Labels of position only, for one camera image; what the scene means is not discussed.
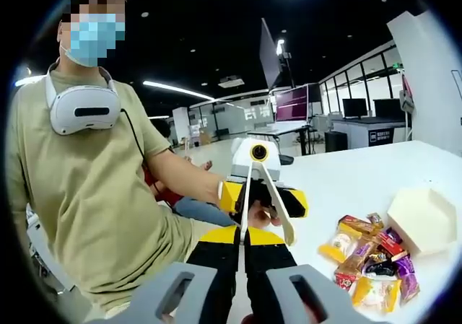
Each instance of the candy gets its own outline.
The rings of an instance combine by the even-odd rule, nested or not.
[[[407,251],[401,248],[401,246],[386,233],[379,232],[377,237],[380,239],[380,246],[378,247],[378,250],[381,252],[387,252],[391,257],[391,261],[397,261],[407,255]]]
[[[374,212],[373,214],[368,214],[366,217],[367,219],[369,219],[369,221],[372,223],[374,227],[377,227],[377,229],[383,229],[383,221],[377,212]]]
[[[362,267],[364,266],[369,255],[378,246],[376,237],[370,237],[363,235],[358,242],[356,250],[351,254],[344,263],[339,265],[337,272],[345,273],[349,275],[355,275],[356,277],[361,276]]]
[[[379,281],[361,277],[353,294],[354,306],[376,307],[383,312],[393,312],[401,280]]]
[[[356,281],[356,275],[343,273],[343,272],[335,272],[335,283],[339,285],[340,288],[349,291],[352,287],[354,281]]]
[[[353,228],[354,230],[357,230],[358,232],[362,232],[363,234],[370,234],[370,235],[376,235],[378,231],[380,230],[376,226],[372,225],[371,223],[362,221],[361,219],[355,218],[353,216],[343,216],[339,220],[339,224],[344,223],[347,226]]]
[[[332,258],[338,263],[343,263],[347,259],[353,244],[361,235],[357,230],[340,223],[334,237],[329,243],[319,246],[318,251],[320,254]]]
[[[401,239],[399,234],[393,228],[388,228],[385,232],[394,242],[398,243],[399,245],[403,242],[403,239]]]
[[[369,265],[366,273],[375,273],[376,275],[395,276],[396,265],[391,260],[383,261],[382,263]]]
[[[408,255],[396,261],[396,266],[398,267],[398,278],[402,280],[401,302],[405,304],[420,292],[420,287],[414,273],[414,265]]]
[[[387,260],[387,255],[385,253],[373,253],[369,255],[369,259],[372,260],[374,263],[382,263],[383,261]]]

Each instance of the gray handle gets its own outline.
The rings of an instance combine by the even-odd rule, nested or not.
[[[277,268],[266,272],[286,324],[313,324],[293,282],[301,281],[326,314],[323,324],[371,324],[352,306],[348,293],[309,265]]]
[[[133,294],[131,303],[122,313],[109,320],[92,320],[91,324],[164,324],[162,313],[169,313],[177,306],[175,323],[199,323],[202,308],[217,270],[204,266],[173,263],[154,279],[140,286]],[[189,281],[179,289],[183,281]]]

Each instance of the red shirt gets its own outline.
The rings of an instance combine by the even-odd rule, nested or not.
[[[149,187],[151,185],[154,185],[154,183],[157,180],[152,177],[151,172],[148,171],[148,169],[146,169],[145,167],[143,167],[143,171],[144,171],[144,182],[146,182],[146,184]],[[174,207],[174,205],[182,198],[183,197],[181,195],[174,193],[170,189],[166,188],[163,192],[157,194],[156,201],[165,201],[171,207]]]

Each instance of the computer monitor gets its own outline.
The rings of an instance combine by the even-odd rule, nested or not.
[[[343,99],[344,117],[367,116],[366,99]]]
[[[268,89],[272,89],[282,69],[279,57],[276,54],[276,45],[274,45],[273,37],[269,32],[265,19],[261,19],[260,62],[265,74],[266,85]]]
[[[306,121],[308,116],[308,86],[276,92],[276,122]]]
[[[405,118],[399,99],[375,99],[374,106],[376,117]]]

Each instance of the vr headset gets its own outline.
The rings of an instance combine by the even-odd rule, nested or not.
[[[83,129],[112,128],[121,114],[121,102],[109,73],[104,68],[99,68],[108,88],[75,86],[57,95],[50,71],[58,63],[59,60],[51,64],[45,77],[46,101],[53,130],[59,135],[69,135]]]

